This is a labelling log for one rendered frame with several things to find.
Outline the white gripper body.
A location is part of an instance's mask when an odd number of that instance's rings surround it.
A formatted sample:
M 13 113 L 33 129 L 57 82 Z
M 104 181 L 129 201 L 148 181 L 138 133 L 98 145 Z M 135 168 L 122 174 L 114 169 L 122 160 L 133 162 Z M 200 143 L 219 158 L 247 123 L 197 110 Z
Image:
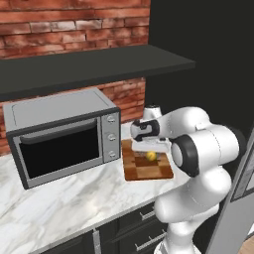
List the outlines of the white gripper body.
M 132 141 L 132 150 L 135 152 L 168 153 L 170 151 L 170 142 L 168 140 L 145 139 L 141 142 Z

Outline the wooden checkered cutting board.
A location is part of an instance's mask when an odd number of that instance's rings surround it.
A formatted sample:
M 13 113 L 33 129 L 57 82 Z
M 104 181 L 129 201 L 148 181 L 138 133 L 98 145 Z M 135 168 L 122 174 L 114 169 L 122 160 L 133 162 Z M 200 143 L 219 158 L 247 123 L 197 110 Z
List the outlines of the wooden checkered cutting board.
M 122 160 L 126 181 L 164 180 L 174 177 L 166 153 L 161 153 L 155 161 L 149 161 L 142 152 L 132 150 L 132 140 L 121 142 Z

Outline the dark tall fridge housing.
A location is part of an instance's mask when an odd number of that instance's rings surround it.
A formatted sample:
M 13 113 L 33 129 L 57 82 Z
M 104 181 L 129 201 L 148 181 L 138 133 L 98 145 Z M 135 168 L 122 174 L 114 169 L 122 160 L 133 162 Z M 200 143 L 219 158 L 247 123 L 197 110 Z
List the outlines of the dark tall fridge housing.
M 203 108 L 248 136 L 254 127 L 254 0 L 151 0 L 149 43 L 195 61 L 154 75 L 145 101 Z

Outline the dark shallow drawer front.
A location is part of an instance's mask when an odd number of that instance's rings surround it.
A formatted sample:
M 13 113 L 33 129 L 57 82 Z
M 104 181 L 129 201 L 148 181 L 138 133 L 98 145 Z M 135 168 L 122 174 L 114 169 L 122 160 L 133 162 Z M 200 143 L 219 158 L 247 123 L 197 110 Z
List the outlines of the dark shallow drawer front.
M 142 221 L 141 216 L 140 216 L 140 212 L 142 212 L 143 214 L 146 214 L 150 211 L 154 210 L 154 204 L 151 202 L 145 206 L 142 206 L 134 211 L 131 211 L 129 213 L 127 213 L 126 215 L 121 216 L 118 219 L 118 230 L 119 232 L 125 232 L 128 230 L 131 230 L 139 225 L 144 224 L 145 222 L 151 220 L 152 218 L 155 217 L 152 216 L 144 221 Z

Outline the dark glass oven door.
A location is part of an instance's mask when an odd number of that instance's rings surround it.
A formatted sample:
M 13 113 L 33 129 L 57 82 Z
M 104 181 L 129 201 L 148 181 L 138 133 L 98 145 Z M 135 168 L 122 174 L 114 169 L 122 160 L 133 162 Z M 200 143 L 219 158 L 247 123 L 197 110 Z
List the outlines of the dark glass oven door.
M 101 165 L 101 121 L 96 119 L 97 125 L 89 130 L 36 144 L 23 144 L 22 135 L 14 137 L 16 165 L 24 189 Z

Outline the dark deep drawer front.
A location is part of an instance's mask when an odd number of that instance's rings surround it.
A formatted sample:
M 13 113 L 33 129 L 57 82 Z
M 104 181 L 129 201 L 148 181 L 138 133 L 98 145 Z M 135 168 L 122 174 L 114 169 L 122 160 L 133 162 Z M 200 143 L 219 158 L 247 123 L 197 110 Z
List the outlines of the dark deep drawer front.
M 147 248 L 137 252 L 135 243 L 141 245 L 149 240 L 149 237 L 156 237 L 166 232 L 166 227 L 163 224 L 153 224 L 142 229 L 136 229 L 133 232 L 125 234 L 119 240 L 113 242 L 113 247 L 109 254 L 154 254 L 156 246 L 163 240 L 148 246 Z

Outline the grey toaster oven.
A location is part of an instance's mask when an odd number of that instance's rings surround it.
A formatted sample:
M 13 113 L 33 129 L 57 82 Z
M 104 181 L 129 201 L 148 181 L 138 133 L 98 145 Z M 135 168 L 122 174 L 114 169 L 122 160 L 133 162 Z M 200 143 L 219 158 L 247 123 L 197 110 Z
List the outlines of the grey toaster oven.
M 15 164 L 17 149 L 14 137 L 96 117 L 101 121 L 102 164 L 120 158 L 121 112 L 97 88 L 7 103 L 3 106 L 3 111 L 6 137 Z M 107 121 L 109 115 L 115 117 L 114 123 Z M 115 134 L 116 140 L 109 141 L 109 134 Z M 114 151 L 116 158 L 110 158 L 109 151 Z

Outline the dark cupboard door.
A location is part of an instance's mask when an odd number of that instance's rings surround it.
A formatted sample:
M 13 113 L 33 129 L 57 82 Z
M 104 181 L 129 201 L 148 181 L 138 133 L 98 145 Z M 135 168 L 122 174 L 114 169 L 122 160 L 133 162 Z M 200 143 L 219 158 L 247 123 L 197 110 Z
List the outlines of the dark cupboard door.
M 92 232 L 90 230 L 42 254 L 94 254 Z

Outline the dark wall shelf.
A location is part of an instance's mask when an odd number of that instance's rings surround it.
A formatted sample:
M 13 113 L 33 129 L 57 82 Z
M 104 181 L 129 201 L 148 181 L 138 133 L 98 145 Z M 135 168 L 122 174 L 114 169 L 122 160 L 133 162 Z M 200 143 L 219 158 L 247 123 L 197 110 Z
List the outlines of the dark wall shelf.
M 0 102 L 193 67 L 151 45 L 0 60 Z

